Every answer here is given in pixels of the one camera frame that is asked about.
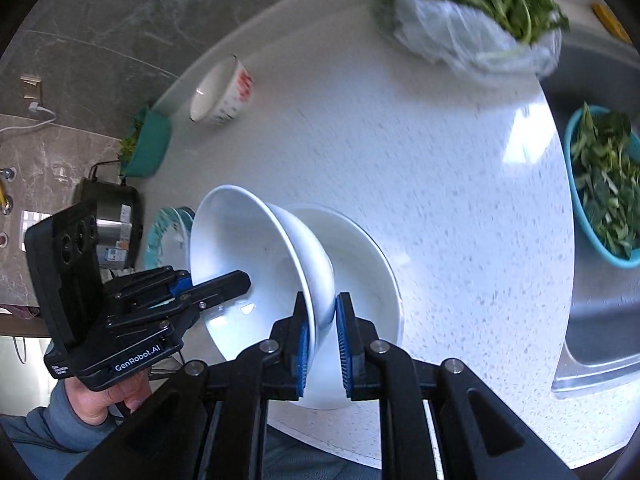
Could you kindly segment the left forearm blue sleeve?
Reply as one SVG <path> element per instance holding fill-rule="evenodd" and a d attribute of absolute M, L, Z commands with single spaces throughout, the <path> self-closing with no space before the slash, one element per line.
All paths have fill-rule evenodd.
<path fill-rule="evenodd" d="M 2 416 L 1 428 L 15 444 L 81 453 L 101 443 L 116 428 L 116 420 L 106 411 L 96 426 L 84 422 L 72 408 L 64 382 L 58 382 L 46 408 L 34 408 L 26 416 Z"/>

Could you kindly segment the person's left hand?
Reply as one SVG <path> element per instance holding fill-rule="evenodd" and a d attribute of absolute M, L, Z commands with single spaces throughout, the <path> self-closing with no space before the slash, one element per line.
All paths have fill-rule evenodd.
<path fill-rule="evenodd" d="M 74 413 L 90 426 L 103 424 L 112 405 L 122 403 L 134 412 L 152 394 L 147 370 L 102 391 L 89 390 L 75 377 L 65 379 L 64 387 Z"/>

